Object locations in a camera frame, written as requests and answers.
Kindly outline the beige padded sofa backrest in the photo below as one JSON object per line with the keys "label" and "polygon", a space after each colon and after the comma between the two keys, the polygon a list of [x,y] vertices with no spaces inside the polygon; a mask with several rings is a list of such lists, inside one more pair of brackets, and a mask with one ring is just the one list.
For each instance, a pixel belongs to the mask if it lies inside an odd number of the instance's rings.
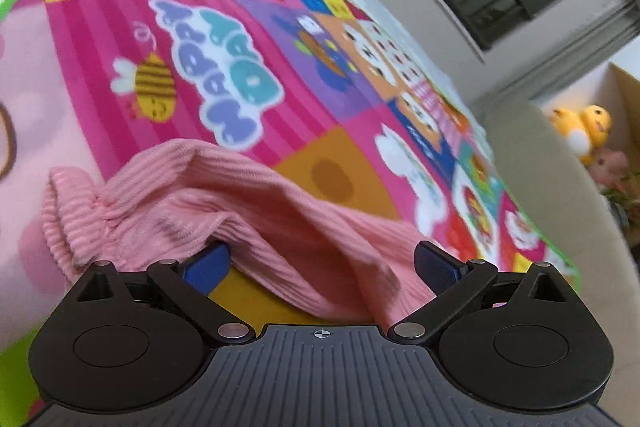
{"label": "beige padded sofa backrest", "polygon": [[495,166],[536,228],[582,276],[579,295],[614,350],[601,407],[624,426],[639,422],[639,275],[622,232],[586,169],[542,110],[495,104],[483,117]]}

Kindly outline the colourful cartoon play mat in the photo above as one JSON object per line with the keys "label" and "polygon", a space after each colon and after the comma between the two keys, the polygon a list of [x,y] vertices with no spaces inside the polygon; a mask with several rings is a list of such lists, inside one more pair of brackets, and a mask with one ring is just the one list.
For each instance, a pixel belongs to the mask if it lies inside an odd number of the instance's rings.
{"label": "colourful cartoon play mat", "polygon": [[[350,0],[2,0],[1,421],[40,406],[36,328],[73,281],[41,225],[58,167],[96,184],[204,141],[318,199],[413,225],[503,271],[573,262],[541,237],[468,118]],[[235,268],[210,294],[255,327],[318,323]]]}

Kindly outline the pink ribbed knit garment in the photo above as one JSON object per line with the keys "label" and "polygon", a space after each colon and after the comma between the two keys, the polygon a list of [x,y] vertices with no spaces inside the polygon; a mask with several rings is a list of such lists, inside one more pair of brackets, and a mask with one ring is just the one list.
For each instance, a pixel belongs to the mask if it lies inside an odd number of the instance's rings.
{"label": "pink ribbed knit garment", "polygon": [[198,140],[144,150],[103,184],[58,167],[41,225],[67,280],[92,262],[142,271],[207,244],[267,291],[320,319],[390,326],[432,300],[416,275],[410,223],[312,196],[267,166]]}

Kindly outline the potted red-leaf plant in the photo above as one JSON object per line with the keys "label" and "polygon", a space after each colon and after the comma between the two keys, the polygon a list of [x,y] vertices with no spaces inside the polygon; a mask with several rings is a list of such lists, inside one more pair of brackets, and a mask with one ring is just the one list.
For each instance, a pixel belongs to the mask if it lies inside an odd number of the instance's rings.
{"label": "potted red-leaf plant", "polygon": [[631,170],[603,191],[630,248],[639,246],[639,173]]}

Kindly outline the pink plush toy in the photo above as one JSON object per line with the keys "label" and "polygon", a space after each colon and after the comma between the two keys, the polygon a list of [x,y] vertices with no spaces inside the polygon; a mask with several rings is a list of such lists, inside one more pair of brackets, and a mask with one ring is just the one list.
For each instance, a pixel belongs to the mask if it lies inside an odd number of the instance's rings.
{"label": "pink plush toy", "polygon": [[593,161],[587,167],[589,176],[599,190],[612,188],[629,172],[629,161],[621,150],[599,148],[593,154]]}

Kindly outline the yellow plush toy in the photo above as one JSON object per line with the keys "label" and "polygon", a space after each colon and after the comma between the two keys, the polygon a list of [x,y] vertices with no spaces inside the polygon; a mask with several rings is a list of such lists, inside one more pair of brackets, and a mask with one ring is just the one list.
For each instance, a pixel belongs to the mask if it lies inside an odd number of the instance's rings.
{"label": "yellow plush toy", "polygon": [[593,162],[594,151],[605,144],[612,128],[610,113],[597,105],[586,106],[580,112],[553,109],[549,120],[584,166]]}

